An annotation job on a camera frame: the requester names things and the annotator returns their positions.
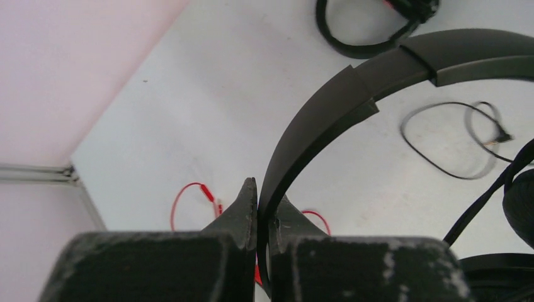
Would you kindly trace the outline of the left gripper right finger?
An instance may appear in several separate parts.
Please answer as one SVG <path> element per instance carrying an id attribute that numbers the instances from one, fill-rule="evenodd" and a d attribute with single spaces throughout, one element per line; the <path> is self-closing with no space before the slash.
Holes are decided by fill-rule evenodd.
<path id="1" fill-rule="evenodd" d="M 458 260 L 425 237 L 330 237 L 287 198 L 269 220 L 272 301 L 472 301 Z"/>

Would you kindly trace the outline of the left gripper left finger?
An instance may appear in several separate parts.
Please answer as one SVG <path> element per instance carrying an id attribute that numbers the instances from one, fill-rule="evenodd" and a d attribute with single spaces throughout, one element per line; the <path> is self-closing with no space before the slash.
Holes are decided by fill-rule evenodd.
<path id="1" fill-rule="evenodd" d="M 257 185 L 197 232 L 86 232 L 60 253 L 40 301 L 252 301 Z"/>

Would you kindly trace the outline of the small black foam headphones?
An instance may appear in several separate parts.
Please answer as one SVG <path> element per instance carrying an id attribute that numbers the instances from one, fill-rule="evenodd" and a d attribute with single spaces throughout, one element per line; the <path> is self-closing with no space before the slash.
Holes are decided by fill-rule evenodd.
<path id="1" fill-rule="evenodd" d="M 264 176 L 258 203 L 258 266 L 266 294 L 273 294 L 266 260 L 268 222 L 319 152 L 376 114 L 377 101 L 397 91 L 423 81 L 441 87 L 483 79 L 533 79 L 533 38 L 484 28 L 417 35 L 325 83 L 284 131 Z"/>

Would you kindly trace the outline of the black headset with microphone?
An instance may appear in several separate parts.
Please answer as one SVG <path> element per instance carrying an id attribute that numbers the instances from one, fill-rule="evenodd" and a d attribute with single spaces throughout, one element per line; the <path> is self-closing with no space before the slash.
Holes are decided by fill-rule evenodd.
<path id="1" fill-rule="evenodd" d="M 403 24 L 381 41 L 356 42 L 347 38 L 342 39 L 333 32 L 328 13 L 332 3 L 332 1 L 315 2 L 315 25 L 330 47 L 352 59 L 370 59 L 398 46 L 434 17 L 441 6 L 440 1 L 386 1 L 385 5 L 404 20 Z"/>

